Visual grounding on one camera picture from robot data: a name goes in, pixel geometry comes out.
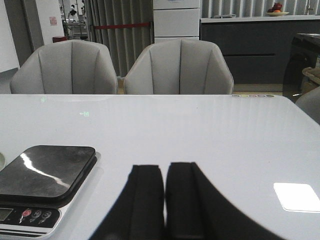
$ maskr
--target glossy table surface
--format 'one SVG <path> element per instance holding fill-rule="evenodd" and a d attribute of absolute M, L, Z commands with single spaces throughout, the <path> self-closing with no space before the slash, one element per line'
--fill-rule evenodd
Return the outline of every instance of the glossy table surface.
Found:
<path fill-rule="evenodd" d="M 286 211 L 274 183 L 320 196 L 320 126 L 282 96 L 0 95 L 6 164 L 36 145 L 90 146 L 93 174 L 50 239 L 86 240 L 133 164 L 196 162 L 237 208 L 288 240 L 320 236 L 320 213 Z"/>

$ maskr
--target digital scale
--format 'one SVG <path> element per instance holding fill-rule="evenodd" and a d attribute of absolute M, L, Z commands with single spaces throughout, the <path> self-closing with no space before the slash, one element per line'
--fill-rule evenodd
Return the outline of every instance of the digital scale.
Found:
<path fill-rule="evenodd" d="M 0 171 L 0 239 L 46 239 L 97 162 L 88 146 L 38 145 Z"/>

